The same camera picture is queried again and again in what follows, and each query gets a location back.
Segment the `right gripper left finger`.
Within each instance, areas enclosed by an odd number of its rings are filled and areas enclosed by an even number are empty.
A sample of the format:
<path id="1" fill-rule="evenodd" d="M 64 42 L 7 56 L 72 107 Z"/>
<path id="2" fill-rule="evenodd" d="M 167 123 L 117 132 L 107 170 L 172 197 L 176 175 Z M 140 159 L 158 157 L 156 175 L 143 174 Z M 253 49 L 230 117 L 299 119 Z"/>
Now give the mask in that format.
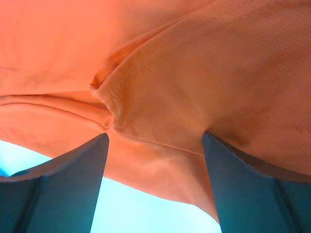
<path id="1" fill-rule="evenodd" d="M 108 147 L 103 133 L 38 166 L 1 172 L 1 232 L 90 232 Z"/>

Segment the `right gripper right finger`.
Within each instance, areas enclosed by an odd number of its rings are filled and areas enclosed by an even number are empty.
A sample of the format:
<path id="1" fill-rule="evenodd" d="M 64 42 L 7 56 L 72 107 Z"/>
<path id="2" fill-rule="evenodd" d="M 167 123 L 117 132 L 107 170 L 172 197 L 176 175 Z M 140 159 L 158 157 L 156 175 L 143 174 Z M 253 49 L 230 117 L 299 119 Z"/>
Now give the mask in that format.
<path id="1" fill-rule="evenodd" d="M 311 177 L 204 133 L 205 161 L 224 233 L 308 233 Z"/>

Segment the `orange t shirt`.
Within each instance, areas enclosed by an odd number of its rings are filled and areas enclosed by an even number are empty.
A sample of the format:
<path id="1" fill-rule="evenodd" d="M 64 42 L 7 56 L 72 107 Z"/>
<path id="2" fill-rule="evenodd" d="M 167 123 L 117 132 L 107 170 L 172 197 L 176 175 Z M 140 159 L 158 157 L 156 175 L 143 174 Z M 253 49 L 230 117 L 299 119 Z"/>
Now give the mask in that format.
<path id="1" fill-rule="evenodd" d="M 204 132 L 310 174 L 310 1 L 1 1 L 1 140 L 216 218 Z"/>

